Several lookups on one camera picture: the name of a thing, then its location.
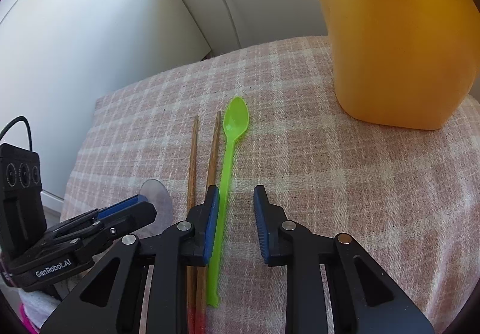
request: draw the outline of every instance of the metal screw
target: metal screw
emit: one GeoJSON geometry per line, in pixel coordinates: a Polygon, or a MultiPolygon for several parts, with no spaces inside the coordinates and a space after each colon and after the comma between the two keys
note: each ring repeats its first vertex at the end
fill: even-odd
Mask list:
{"type": "Polygon", "coordinates": [[[180,231],[188,231],[191,229],[191,223],[189,221],[181,221],[177,224],[177,228],[180,231]]]}
{"type": "Polygon", "coordinates": [[[135,235],[132,235],[131,233],[129,233],[129,235],[125,235],[121,241],[124,245],[131,245],[132,243],[134,243],[136,240],[135,238],[135,235]]]}
{"type": "Polygon", "coordinates": [[[282,223],[282,228],[287,231],[295,230],[295,227],[297,227],[297,225],[291,220],[286,220],[282,223]]]}
{"type": "Polygon", "coordinates": [[[352,237],[347,233],[341,233],[337,236],[338,242],[348,245],[352,241],[352,237]]]}

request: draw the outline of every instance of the triangular cutout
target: triangular cutout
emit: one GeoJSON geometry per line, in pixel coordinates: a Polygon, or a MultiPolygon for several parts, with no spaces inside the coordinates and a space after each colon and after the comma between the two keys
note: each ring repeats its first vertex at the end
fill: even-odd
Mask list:
{"type": "Polygon", "coordinates": [[[375,307],[394,299],[392,291],[385,286],[360,257],[356,257],[354,263],[367,305],[375,307]]]}
{"type": "Polygon", "coordinates": [[[88,284],[80,295],[80,300],[95,306],[105,307],[120,265],[120,258],[112,259],[103,270],[88,284]]]}

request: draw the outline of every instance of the spoon handle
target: spoon handle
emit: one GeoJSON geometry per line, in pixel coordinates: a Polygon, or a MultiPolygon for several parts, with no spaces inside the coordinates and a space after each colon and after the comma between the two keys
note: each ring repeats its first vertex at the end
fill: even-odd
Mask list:
{"type": "Polygon", "coordinates": [[[220,205],[218,207],[217,228],[213,243],[213,253],[208,264],[207,275],[207,304],[218,307],[220,300],[217,294],[218,274],[220,272],[220,255],[222,253],[223,229],[227,216],[227,200],[229,198],[230,177],[232,175],[233,151],[235,142],[226,141],[225,157],[223,159],[222,178],[220,179],[220,205]]]}

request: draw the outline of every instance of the black cable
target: black cable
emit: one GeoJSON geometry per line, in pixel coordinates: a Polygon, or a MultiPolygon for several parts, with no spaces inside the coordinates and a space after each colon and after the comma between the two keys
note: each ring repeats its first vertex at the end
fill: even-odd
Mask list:
{"type": "Polygon", "coordinates": [[[0,140],[3,139],[5,134],[8,132],[10,128],[12,128],[15,124],[17,124],[19,121],[23,121],[27,127],[27,133],[28,133],[28,145],[30,146],[30,151],[33,151],[32,148],[32,132],[30,131],[30,124],[28,124],[28,120],[24,116],[18,116],[14,118],[12,121],[10,121],[5,128],[0,132],[0,140]]]}

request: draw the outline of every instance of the chopstick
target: chopstick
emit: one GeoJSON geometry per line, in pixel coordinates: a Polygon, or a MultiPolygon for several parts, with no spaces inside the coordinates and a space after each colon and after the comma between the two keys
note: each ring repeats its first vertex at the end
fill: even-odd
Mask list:
{"type": "MultiPolygon", "coordinates": [[[[197,137],[198,137],[198,116],[195,116],[194,127],[191,133],[190,165],[188,168],[188,188],[187,188],[187,215],[188,211],[195,206],[195,183],[197,167],[197,137]]],[[[188,333],[195,333],[195,289],[196,289],[196,271],[195,267],[186,267],[187,283],[187,322],[188,333]]]]}
{"type": "MultiPolygon", "coordinates": [[[[217,154],[218,139],[220,138],[222,112],[217,112],[215,118],[215,128],[212,138],[212,148],[210,149],[210,160],[208,161],[208,174],[206,191],[208,186],[215,185],[215,175],[217,173],[217,154]]],[[[206,328],[206,307],[207,307],[207,267],[197,268],[197,295],[195,302],[195,334],[205,334],[206,328]]]]}

